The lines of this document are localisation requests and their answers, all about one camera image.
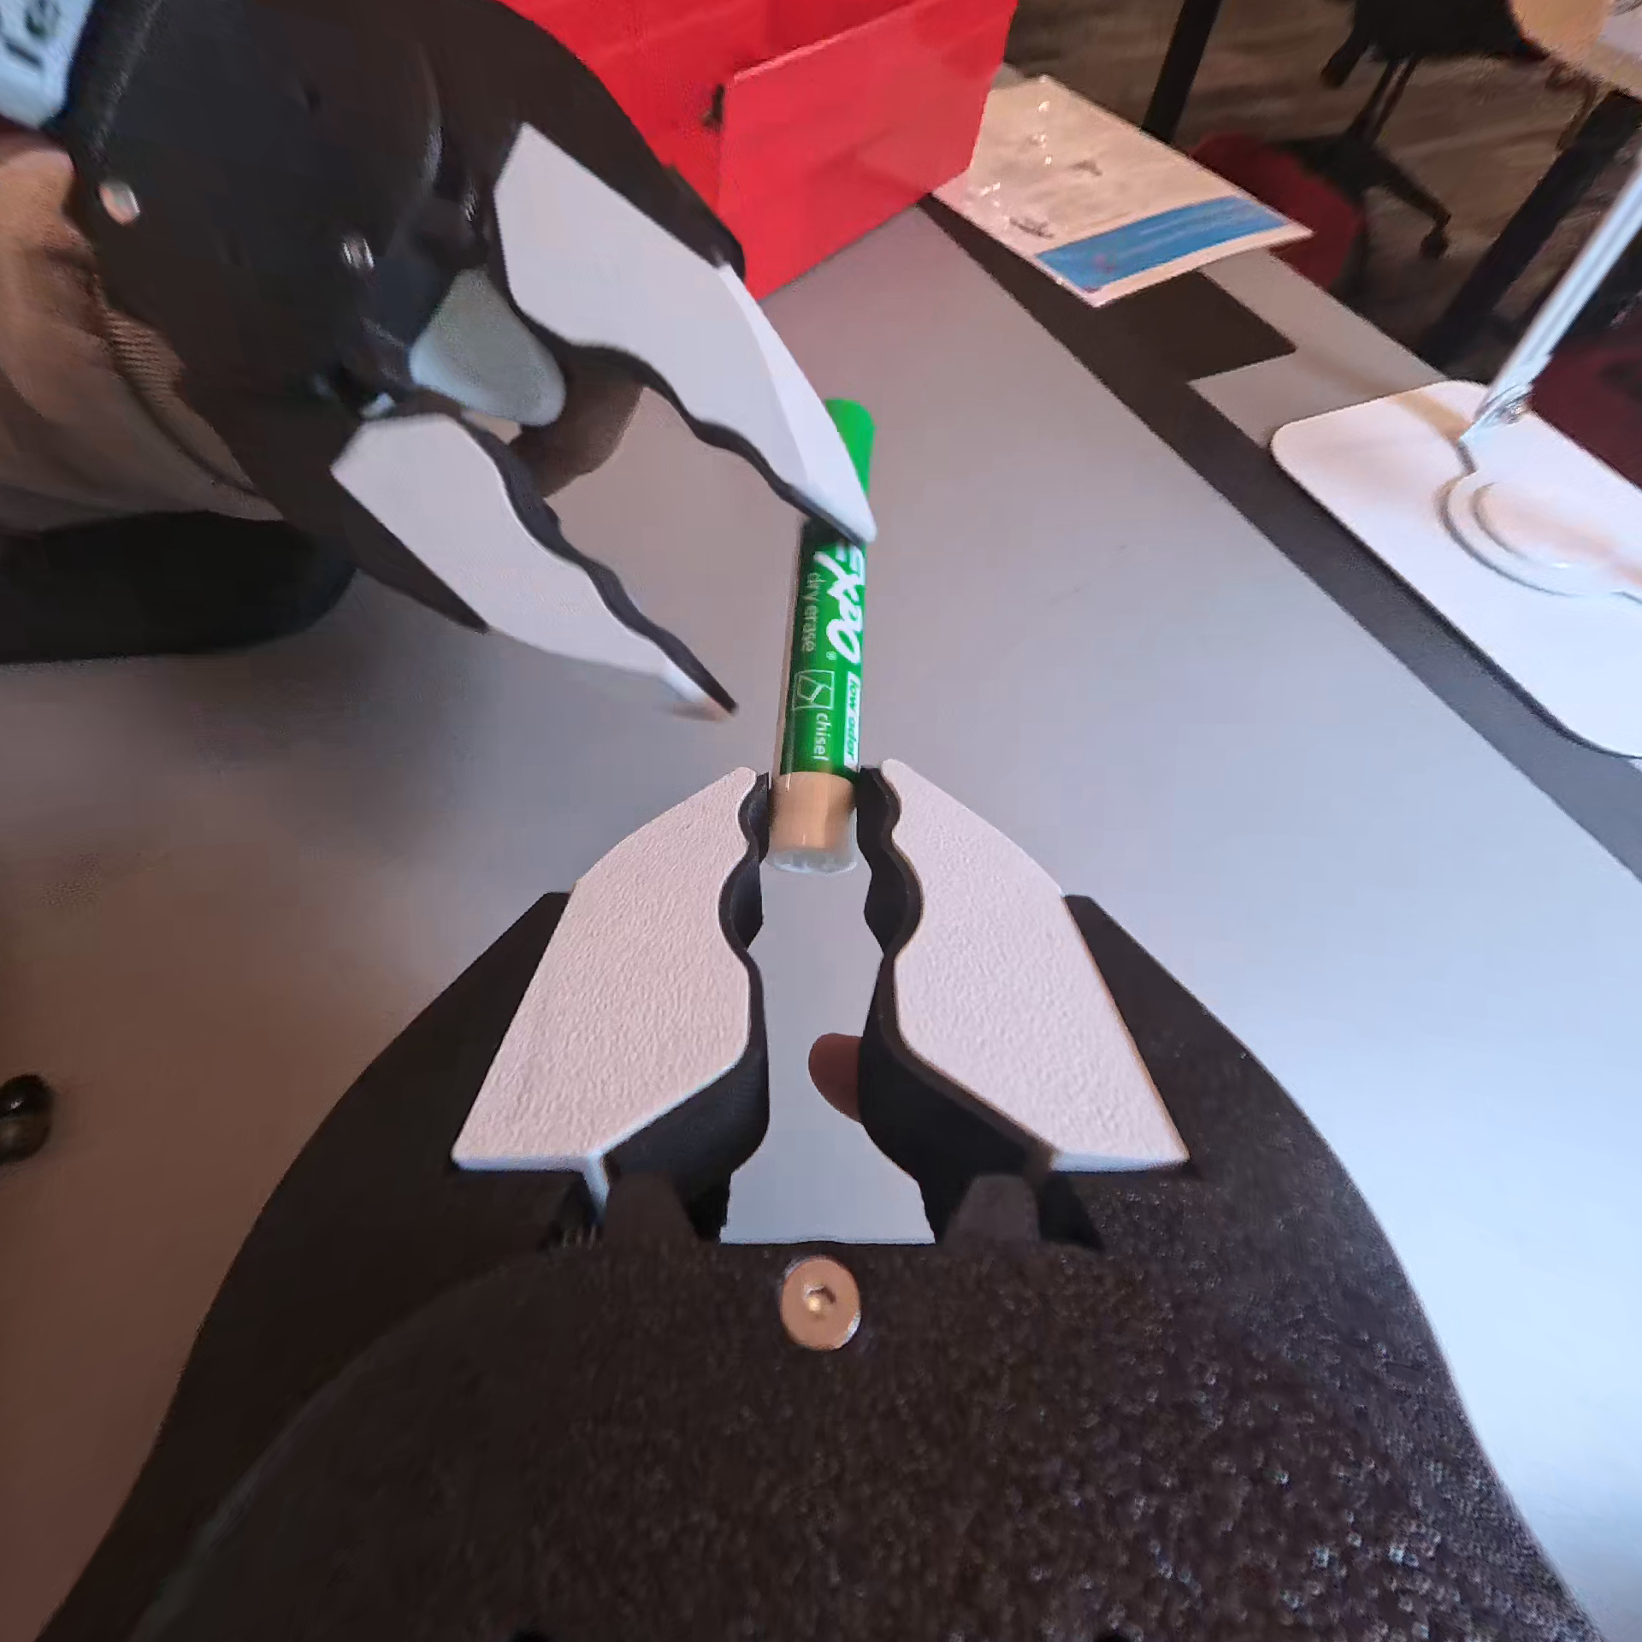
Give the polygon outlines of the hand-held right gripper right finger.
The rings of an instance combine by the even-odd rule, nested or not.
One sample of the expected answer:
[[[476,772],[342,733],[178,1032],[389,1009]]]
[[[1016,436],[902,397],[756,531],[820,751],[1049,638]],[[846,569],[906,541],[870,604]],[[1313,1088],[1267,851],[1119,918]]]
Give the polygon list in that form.
[[[935,1239],[978,1179],[1157,1173],[1187,1146],[1056,878],[908,762],[856,778],[879,942],[856,1110]]]

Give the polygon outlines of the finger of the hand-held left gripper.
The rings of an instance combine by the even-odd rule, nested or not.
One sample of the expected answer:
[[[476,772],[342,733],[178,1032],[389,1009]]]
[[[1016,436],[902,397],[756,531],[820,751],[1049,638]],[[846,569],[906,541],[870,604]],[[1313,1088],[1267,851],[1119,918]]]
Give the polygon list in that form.
[[[365,422],[331,475],[489,634],[681,718],[738,713],[706,664],[572,548],[522,461],[489,431],[439,411]]]
[[[849,544],[873,544],[843,434],[729,262],[689,249],[533,125],[492,199],[509,298],[528,322],[636,365],[699,441],[742,455]]]

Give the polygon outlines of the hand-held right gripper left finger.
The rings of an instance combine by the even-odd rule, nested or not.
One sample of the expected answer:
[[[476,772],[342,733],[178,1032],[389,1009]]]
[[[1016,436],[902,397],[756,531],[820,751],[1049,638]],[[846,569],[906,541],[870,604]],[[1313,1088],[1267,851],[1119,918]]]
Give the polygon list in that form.
[[[735,769],[575,882],[453,1169],[578,1176],[598,1218],[622,1179],[663,1176],[696,1233],[722,1233],[772,1116],[752,959],[766,839],[768,781]]]

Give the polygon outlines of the red plastic bin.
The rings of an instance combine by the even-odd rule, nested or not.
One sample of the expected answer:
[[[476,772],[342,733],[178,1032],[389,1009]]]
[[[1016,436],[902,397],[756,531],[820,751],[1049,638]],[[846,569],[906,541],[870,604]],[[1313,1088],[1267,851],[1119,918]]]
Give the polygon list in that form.
[[[963,174],[1013,2],[511,2],[729,227],[755,298]]]

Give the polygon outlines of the green dry erase marker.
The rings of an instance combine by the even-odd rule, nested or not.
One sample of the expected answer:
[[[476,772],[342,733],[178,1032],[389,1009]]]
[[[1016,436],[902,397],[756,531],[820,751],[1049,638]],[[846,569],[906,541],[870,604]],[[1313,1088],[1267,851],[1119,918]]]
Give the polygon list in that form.
[[[789,655],[772,769],[768,866],[855,869],[868,552],[828,524],[796,538]]]

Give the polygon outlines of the person's left hand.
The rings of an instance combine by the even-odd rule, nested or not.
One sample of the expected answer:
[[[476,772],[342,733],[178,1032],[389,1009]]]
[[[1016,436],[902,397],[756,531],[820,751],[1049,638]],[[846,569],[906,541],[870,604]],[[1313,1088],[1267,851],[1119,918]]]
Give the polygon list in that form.
[[[546,499],[618,455],[646,394],[641,381],[606,361],[572,361],[563,377],[565,402],[558,421],[522,426],[509,442]]]

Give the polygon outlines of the person's dark pants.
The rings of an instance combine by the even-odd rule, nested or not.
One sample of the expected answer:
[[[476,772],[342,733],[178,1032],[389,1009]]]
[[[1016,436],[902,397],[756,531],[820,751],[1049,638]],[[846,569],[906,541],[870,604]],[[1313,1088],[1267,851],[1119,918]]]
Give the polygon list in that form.
[[[162,659],[321,624],[354,562],[285,524],[145,514],[4,538],[4,666]]]

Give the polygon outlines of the white paper with blue band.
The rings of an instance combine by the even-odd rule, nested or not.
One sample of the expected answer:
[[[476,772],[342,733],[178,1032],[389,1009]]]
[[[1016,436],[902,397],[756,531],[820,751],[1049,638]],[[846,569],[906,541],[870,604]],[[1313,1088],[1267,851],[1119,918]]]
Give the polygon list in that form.
[[[975,158],[935,199],[1087,305],[1312,237],[1049,74],[989,92]]]

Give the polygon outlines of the red lidded container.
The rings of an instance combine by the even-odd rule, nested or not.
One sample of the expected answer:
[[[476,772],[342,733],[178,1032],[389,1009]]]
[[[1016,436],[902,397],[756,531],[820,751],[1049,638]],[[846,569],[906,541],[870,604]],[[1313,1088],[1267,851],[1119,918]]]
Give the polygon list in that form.
[[[1303,241],[1270,252],[1290,271],[1329,291],[1359,274],[1367,249],[1366,207],[1303,162],[1299,155],[1247,134],[1207,134],[1187,155],[1307,232]]]

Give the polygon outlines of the black office chair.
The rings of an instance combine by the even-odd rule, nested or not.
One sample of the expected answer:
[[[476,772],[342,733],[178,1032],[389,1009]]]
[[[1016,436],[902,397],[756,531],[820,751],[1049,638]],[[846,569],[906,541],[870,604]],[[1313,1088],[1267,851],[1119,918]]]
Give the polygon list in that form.
[[[1429,224],[1419,241],[1419,257],[1443,261],[1452,249],[1452,211],[1386,148],[1386,130],[1403,110],[1424,51],[1397,44],[1400,2],[1349,2],[1344,8],[1350,21],[1343,44],[1320,70],[1320,87],[1329,92],[1344,90],[1366,61],[1379,62],[1379,74],[1350,122],[1330,138],[1320,138],[1312,158],[1357,207],[1366,207],[1370,194],[1386,194],[1419,215]]]

